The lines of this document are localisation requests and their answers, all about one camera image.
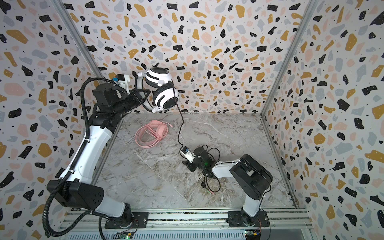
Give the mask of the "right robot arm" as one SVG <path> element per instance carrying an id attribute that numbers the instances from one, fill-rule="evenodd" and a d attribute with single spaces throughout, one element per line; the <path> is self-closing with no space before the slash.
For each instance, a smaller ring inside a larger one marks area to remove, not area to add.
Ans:
<path id="1" fill-rule="evenodd" d="M 241 210 L 228 212 L 227 222 L 230 227 L 262 225 L 262 218 L 259 217 L 261 204 L 265 194 L 271 191 L 273 181 L 273 176 L 266 168 L 247 154 L 234 161 L 216 161 L 205 147 L 191 151 L 184 146 L 180 154 L 186 159 L 183 164 L 192 173 L 197 169 L 202 171 L 204 179 L 201 186 L 209 193 L 217 193 L 221 187 L 216 191 L 212 190 L 208 179 L 219 181 L 221 178 L 235 179 L 245 192 L 246 199 Z"/>

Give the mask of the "pink headphones with cable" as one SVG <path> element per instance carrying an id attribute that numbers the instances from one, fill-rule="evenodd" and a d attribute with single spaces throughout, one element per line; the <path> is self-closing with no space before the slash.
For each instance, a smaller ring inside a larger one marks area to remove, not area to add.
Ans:
<path id="1" fill-rule="evenodd" d="M 135 133 L 135 142 L 141 148 L 153 148 L 168 135 L 169 127 L 173 128 L 173 126 L 168 122 L 152 120 L 137 130 Z M 145 142 L 143 140 L 145 135 L 149 135 L 153 139 Z"/>

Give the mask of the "white black headphones with cable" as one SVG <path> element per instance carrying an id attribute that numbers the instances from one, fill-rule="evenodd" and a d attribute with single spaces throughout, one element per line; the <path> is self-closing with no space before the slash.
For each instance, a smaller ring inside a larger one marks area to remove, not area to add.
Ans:
<path id="1" fill-rule="evenodd" d="M 175 87 L 169 70 L 160 67 L 152 67 L 144 73 L 138 73 L 135 77 L 135 88 L 151 91 L 151 94 L 143 104 L 144 109 L 148 112 L 159 113 L 165 110 L 170 110 L 173 107 L 177 107 L 179 113 L 182 112 L 178 105 L 180 98 L 179 91 Z M 177 141 L 181 145 L 181 148 L 185 146 L 181 143 L 180 136 L 178 136 Z M 214 163 L 216 162 L 216 159 L 210 154 L 208 146 L 203 145 L 198 148 L 204 148 L 214 160 Z M 213 177 L 204 176 L 204 179 L 201 182 L 202 188 L 211 194 L 219 192 L 221 184 L 219 184 L 218 190 L 212 190 L 208 184 L 209 178 L 216 179 L 217 177 L 215 177 L 215 175 Z"/>

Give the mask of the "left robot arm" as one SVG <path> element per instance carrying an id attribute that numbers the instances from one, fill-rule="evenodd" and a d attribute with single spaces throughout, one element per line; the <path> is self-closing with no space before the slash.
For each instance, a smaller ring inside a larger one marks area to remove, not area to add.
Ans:
<path id="1" fill-rule="evenodd" d="M 123 228 L 132 223 L 134 216 L 130 205 L 108 197 L 103 188 L 92 185 L 92 180 L 103 149 L 123 115 L 141 106 L 150 93 L 149 90 L 138 89 L 126 91 L 110 83 L 101 84 L 93 90 L 97 108 L 87 119 L 82 144 L 59 179 L 51 180 L 47 185 L 50 196 L 43 212 L 45 227 L 49 225 L 53 200 L 64 207 L 86 209 Z"/>

